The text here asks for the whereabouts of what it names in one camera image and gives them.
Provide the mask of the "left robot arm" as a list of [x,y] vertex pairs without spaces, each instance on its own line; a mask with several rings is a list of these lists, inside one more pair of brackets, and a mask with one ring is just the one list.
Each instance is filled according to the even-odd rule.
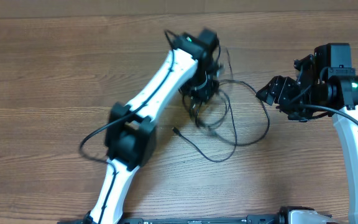
[[184,32],[168,44],[170,51],[148,84],[126,104],[116,103],[108,123],[85,138],[104,131],[108,158],[102,160],[107,169],[98,200],[83,223],[119,223],[132,180],[156,148],[158,118],[176,92],[206,103],[218,90],[217,33],[203,29],[193,37]]

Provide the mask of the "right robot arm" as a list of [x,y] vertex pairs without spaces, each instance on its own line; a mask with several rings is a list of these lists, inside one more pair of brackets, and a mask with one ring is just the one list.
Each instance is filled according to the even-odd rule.
[[341,142],[349,188],[349,223],[358,223],[358,74],[348,43],[328,43],[294,61],[296,79],[276,76],[256,97],[307,122],[329,116]]

